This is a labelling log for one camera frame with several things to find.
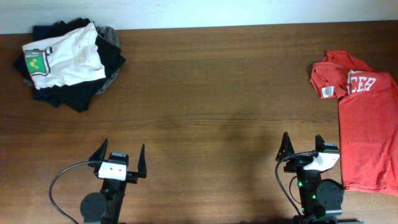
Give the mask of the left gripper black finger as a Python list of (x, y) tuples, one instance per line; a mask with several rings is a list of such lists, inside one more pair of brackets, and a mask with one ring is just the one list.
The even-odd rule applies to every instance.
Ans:
[(108, 139), (106, 138), (100, 147), (90, 156), (89, 161), (103, 161), (108, 147)]
[(145, 159), (145, 144), (142, 145), (139, 162), (137, 164), (138, 178), (145, 179), (147, 177), (147, 167), (146, 167), (146, 159)]

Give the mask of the navy folded garment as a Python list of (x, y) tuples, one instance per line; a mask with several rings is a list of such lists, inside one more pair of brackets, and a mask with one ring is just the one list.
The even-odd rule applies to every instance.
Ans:
[(47, 102), (48, 104), (52, 105), (54, 108), (58, 108), (62, 104), (60, 100), (57, 100), (52, 95), (43, 90), (37, 90), (34, 88), (33, 95), (35, 100)]

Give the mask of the orange red t-shirt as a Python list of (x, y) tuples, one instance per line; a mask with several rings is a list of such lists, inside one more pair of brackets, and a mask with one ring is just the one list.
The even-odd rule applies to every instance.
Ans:
[(343, 50), (312, 67), (321, 99), (338, 99), (341, 177), (347, 190), (397, 195), (397, 82)]

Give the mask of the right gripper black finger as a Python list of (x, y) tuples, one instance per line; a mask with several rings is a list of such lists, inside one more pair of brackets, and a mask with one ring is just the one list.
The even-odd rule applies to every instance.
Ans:
[(282, 136), (282, 142), (279, 148), (279, 151), (276, 155), (275, 160), (281, 161), (286, 157), (293, 156), (295, 154), (292, 142), (290, 140), (288, 132), (284, 132)]
[(315, 136), (315, 150), (317, 152), (323, 152), (325, 150), (325, 141), (320, 134)]

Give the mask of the white folded t-shirt green print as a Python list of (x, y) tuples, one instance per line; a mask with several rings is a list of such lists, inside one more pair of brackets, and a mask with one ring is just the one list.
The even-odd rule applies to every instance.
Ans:
[(40, 90), (105, 78), (97, 36), (95, 24), (89, 22), (63, 36), (23, 45), (25, 64), (34, 87)]

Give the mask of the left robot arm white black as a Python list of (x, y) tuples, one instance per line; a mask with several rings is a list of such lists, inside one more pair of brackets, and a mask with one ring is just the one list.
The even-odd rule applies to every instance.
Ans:
[(127, 184), (147, 177), (145, 146), (141, 147), (137, 171), (129, 171), (129, 156), (112, 152), (106, 159), (108, 140), (90, 156), (94, 175), (103, 181), (99, 192), (88, 194), (80, 204), (84, 224), (118, 223)]

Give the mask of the grey folded garment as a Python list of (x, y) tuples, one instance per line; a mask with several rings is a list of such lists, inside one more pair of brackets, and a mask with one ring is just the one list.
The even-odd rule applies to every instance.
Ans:
[[(109, 26), (97, 27), (97, 33), (108, 43), (120, 47), (119, 36), (117, 32)], [(112, 84), (113, 81), (118, 77), (119, 69), (117, 69), (109, 79), (106, 80), (105, 84), (95, 93), (95, 95), (102, 94)]]

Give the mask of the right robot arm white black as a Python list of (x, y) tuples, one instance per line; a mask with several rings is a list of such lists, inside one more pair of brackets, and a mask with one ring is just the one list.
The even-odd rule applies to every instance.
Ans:
[[(322, 173), (330, 170), (340, 158), (340, 150), (333, 143), (315, 136), (315, 149), (296, 153), (288, 132), (284, 132), (276, 155), (275, 177), (277, 183), (293, 205), (297, 215), (292, 223), (337, 223), (342, 214), (341, 204), (345, 193), (342, 184), (333, 179), (322, 179)], [(279, 177), (279, 166), (285, 164), (285, 173), (294, 173), (300, 195), (299, 204), (283, 186)]]

